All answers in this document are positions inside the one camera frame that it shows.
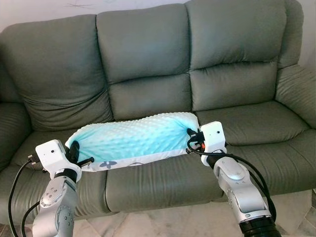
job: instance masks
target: black cable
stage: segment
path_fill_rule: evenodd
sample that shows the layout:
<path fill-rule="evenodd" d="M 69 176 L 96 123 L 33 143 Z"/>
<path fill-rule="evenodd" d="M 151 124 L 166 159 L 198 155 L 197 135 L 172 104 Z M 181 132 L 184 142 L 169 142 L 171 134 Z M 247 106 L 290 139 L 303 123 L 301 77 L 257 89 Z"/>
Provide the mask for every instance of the black cable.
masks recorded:
<path fill-rule="evenodd" d="M 8 203 L 8 215 L 9 215 L 9 224 L 10 224 L 10 228 L 11 228 L 11 231 L 12 231 L 12 234 L 14 235 L 14 237 L 18 237 L 18 234 L 14 228 L 14 224 L 13 224 L 13 220 L 12 220 L 12 212 L 11 212 L 11 203 L 12 203 L 12 197 L 13 197 L 13 193 L 14 193 L 14 189 L 15 189 L 15 186 L 16 186 L 16 183 L 18 181 L 18 178 L 23 170 L 23 168 L 31 163 L 32 161 L 29 159 L 28 162 L 26 162 L 24 165 L 21 166 L 21 168 L 19 169 L 18 173 L 16 174 L 15 176 L 15 179 L 14 179 L 14 182 L 13 182 L 13 185 L 12 185 L 12 188 L 11 188 L 11 192 L 10 192 L 10 196 L 9 196 L 9 203 Z"/>
<path fill-rule="evenodd" d="M 269 211 L 272 215 L 272 218 L 274 221 L 276 221 L 277 219 L 277 211 L 276 211 L 276 207 L 275 204 L 273 203 L 270 195 L 267 194 L 266 190 L 263 188 L 263 186 L 260 184 L 259 180 L 257 179 L 257 177 L 249 170 L 249 174 L 250 176 L 253 178 L 253 180 L 256 182 L 256 184 L 259 186 L 259 188 L 261 189 L 261 191 L 263 192 L 263 194 L 266 196 L 267 198 L 267 202 L 268 202 L 268 208 Z"/>
<path fill-rule="evenodd" d="M 254 181 L 257 183 L 257 185 L 259 186 L 259 188 L 262 190 L 263 194 L 266 196 L 267 198 L 267 202 L 268 202 L 268 206 L 269 206 L 269 211 L 272 215 L 272 218 L 274 221 L 276 221 L 276 218 L 277 218 L 277 212 L 276 212 L 276 207 L 270 197 L 270 192 L 269 192 L 269 189 L 268 189 L 268 185 L 265 181 L 265 179 L 263 178 L 262 174 L 259 172 L 259 170 L 253 165 L 251 164 L 250 162 L 248 162 L 247 160 L 243 159 L 243 158 L 240 158 L 238 156 L 235 156 L 233 154 L 227 154 L 227 153 L 207 153 L 207 152 L 200 152 L 196 149 L 193 149 L 190 145 L 191 142 L 194 142 L 194 139 L 195 137 L 191 138 L 188 140 L 187 142 L 187 146 L 188 148 L 194 152 L 194 153 L 197 153 L 199 155 L 203 155 L 203 156 L 214 156 L 214 157 L 230 157 L 230 158 L 233 158 L 235 160 L 239 160 L 245 164 L 247 164 L 250 168 L 252 168 L 256 174 L 258 175 L 258 177 L 260 178 L 261 180 L 261 183 L 259 182 L 259 180 L 254 176 L 254 174 L 252 172 L 249 171 L 249 174 L 251 175 L 251 177 L 254 179 Z"/>
<path fill-rule="evenodd" d="M 40 201 L 38 201 L 37 203 L 35 203 L 33 206 L 30 207 L 30 209 L 24 214 L 23 216 L 23 220 L 22 220 L 22 224 L 21 224 L 21 233 L 22 233 L 22 237 L 26 237 L 25 234 L 25 220 L 28 216 L 28 214 L 38 205 L 40 204 Z"/>

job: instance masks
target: marble floor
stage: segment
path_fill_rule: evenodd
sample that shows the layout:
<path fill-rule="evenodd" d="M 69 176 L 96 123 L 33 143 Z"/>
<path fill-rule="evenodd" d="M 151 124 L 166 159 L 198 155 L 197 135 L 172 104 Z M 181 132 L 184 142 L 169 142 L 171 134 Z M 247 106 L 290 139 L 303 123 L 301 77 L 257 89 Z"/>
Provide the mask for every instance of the marble floor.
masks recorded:
<path fill-rule="evenodd" d="M 283 237 L 316 237 L 316 194 L 304 191 L 272 197 Z M 0 237 L 11 237 L 0 226 Z M 241 237 L 226 202 L 118 213 L 75 221 L 74 237 Z"/>

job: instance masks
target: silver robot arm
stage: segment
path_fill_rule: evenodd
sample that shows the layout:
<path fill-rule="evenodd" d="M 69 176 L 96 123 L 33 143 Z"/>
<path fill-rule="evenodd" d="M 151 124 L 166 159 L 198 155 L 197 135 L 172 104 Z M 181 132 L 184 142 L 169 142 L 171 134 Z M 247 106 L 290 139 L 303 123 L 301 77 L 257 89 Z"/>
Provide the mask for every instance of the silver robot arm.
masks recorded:
<path fill-rule="evenodd" d="M 76 182 L 81 178 L 81 166 L 93 158 L 77 163 L 79 144 L 74 142 L 66 153 L 59 140 L 36 147 L 43 168 L 51 181 L 40 199 L 39 214 L 33 222 L 34 237 L 72 237 L 74 211 L 77 204 Z"/>
<path fill-rule="evenodd" d="M 206 153 L 226 152 L 225 136 L 220 122 L 211 122 L 201 127 Z M 201 156 L 204 165 L 209 166 L 208 156 Z M 220 188 L 228 197 L 238 223 L 258 218 L 271 217 L 260 192 L 250 180 L 247 168 L 233 158 L 222 157 L 214 165 L 214 174 Z"/>
<path fill-rule="evenodd" d="M 228 204 L 232 208 L 244 236 L 281 237 L 274 223 L 276 217 L 274 204 L 270 199 L 263 177 L 260 178 L 262 185 L 258 185 L 264 187 L 264 193 L 267 195 L 269 205 L 272 205 L 274 216 L 256 186 L 252 184 L 247 168 L 235 161 L 235 158 L 238 157 L 226 153 L 225 136 L 221 123 L 211 122 L 200 129 L 201 131 L 198 132 L 187 130 L 191 137 L 188 141 L 187 152 L 200 154 L 202 163 L 213 168 L 218 184 L 228 197 Z M 191 142 L 195 142 L 197 148 L 193 149 L 190 145 Z"/>

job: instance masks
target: sofa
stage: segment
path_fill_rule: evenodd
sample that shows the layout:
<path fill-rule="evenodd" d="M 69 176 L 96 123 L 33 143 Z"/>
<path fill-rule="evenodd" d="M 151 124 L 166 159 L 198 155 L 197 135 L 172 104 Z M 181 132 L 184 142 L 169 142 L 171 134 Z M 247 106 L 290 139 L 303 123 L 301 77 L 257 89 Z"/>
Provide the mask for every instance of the sofa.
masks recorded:
<path fill-rule="evenodd" d="M 0 223 L 14 177 L 35 147 L 80 127 L 169 112 L 220 121 L 228 153 L 262 173 L 272 195 L 316 187 L 316 80 L 299 66 L 296 0 L 191 0 L 21 23 L 0 34 Z M 22 172 L 14 223 L 50 178 Z M 75 215 L 223 200 L 199 155 L 84 172 Z M 36 211 L 30 213 L 32 223 Z"/>

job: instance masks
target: light blue pillow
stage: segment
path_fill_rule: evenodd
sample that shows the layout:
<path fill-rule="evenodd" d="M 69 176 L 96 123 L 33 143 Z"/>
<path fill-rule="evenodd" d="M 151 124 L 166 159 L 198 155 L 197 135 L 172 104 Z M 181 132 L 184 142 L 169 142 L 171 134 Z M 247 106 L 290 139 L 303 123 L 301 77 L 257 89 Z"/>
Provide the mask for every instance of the light blue pillow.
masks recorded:
<path fill-rule="evenodd" d="M 140 165 L 185 154 L 187 128 L 198 129 L 194 114 L 166 113 L 139 120 L 96 123 L 82 127 L 66 142 L 80 145 L 79 161 L 94 157 L 83 171 Z"/>

